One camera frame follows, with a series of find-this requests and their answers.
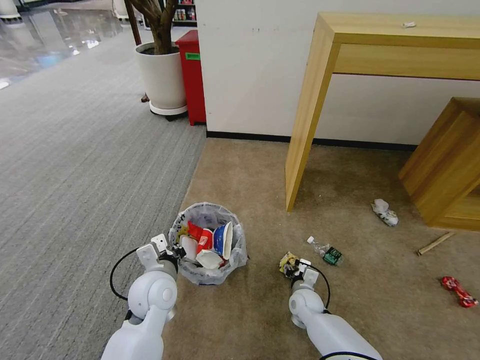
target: plastic trash bag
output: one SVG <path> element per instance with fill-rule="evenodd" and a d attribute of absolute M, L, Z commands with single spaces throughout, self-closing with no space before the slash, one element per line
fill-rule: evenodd
<path fill-rule="evenodd" d="M 223 206 L 211 202 L 198 202 L 180 212 L 168 232 L 170 245 L 177 244 L 180 235 L 187 234 L 188 221 L 202 228 L 216 229 L 232 222 L 233 238 L 230 259 L 218 269 L 199 267 L 186 257 L 178 263 L 178 271 L 197 285 L 220 285 L 236 268 L 247 264 L 247 241 L 239 218 Z"/>

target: blue paper cup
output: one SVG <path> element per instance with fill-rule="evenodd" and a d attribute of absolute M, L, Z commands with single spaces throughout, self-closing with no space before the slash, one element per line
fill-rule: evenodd
<path fill-rule="evenodd" d="M 213 249 L 225 260 L 230 258 L 232 252 L 232 238 L 234 229 L 232 222 L 217 227 L 213 232 Z"/>

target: green label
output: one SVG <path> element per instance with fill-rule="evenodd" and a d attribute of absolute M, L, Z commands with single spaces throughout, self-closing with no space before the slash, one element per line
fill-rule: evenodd
<path fill-rule="evenodd" d="M 335 265 L 339 259 L 342 257 L 342 253 L 338 251 L 336 248 L 331 247 L 328 251 L 323 255 L 323 260 L 331 265 Z"/>
<path fill-rule="evenodd" d="M 186 52 L 185 58 L 187 60 L 200 60 L 200 54 L 198 52 Z"/>

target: wooden stick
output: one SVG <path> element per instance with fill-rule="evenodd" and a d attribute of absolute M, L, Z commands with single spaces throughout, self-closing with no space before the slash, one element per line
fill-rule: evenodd
<path fill-rule="evenodd" d="M 134 7 L 130 0 L 124 0 L 126 13 L 128 15 L 128 21 L 130 21 L 131 32 L 133 33 L 133 38 L 135 39 L 135 44 L 138 46 L 142 43 L 140 39 L 139 27 L 137 26 L 137 19 L 135 18 Z"/>
<path fill-rule="evenodd" d="M 455 232 L 447 232 L 445 235 L 440 236 L 437 240 L 435 240 L 435 241 L 431 242 L 430 244 L 428 244 L 427 246 L 422 247 L 421 249 L 417 250 L 416 254 L 418 256 L 425 254 L 426 252 L 432 250 L 437 245 L 440 245 L 441 243 L 443 243 L 445 240 L 452 237 L 453 235 L 455 235 Z"/>

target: red snack wrapper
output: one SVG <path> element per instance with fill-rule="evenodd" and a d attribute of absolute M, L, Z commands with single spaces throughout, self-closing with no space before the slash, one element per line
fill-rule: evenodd
<path fill-rule="evenodd" d="M 445 289 L 454 291 L 457 294 L 460 306 L 471 308 L 479 303 L 477 299 L 473 298 L 473 296 L 464 290 L 456 278 L 452 276 L 444 276 L 441 278 L 441 284 Z"/>

